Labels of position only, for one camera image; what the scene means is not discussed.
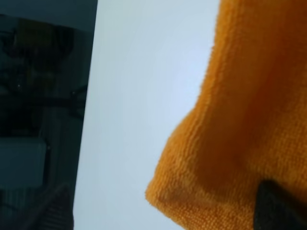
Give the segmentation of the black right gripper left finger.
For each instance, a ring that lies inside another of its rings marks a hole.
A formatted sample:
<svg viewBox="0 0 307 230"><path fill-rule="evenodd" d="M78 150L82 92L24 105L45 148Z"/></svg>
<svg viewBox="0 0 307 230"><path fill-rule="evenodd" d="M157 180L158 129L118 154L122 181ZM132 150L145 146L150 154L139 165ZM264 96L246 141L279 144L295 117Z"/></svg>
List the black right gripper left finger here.
<svg viewBox="0 0 307 230"><path fill-rule="evenodd" d="M21 211L14 221L15 230L72 230L74 217L70 190L66 184L46 190Z"/></svg>

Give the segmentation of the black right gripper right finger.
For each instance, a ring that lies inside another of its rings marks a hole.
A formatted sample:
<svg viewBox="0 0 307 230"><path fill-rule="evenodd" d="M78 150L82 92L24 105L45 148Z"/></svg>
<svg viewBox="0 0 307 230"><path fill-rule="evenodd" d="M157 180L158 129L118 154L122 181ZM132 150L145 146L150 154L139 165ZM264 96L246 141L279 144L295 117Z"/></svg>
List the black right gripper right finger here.
<svg viewBox="0 0 307 230"><path fill-rule="evenodd" d="M255 230L306 230L307 205L271 180L257 189L253 217Z"/></svg>

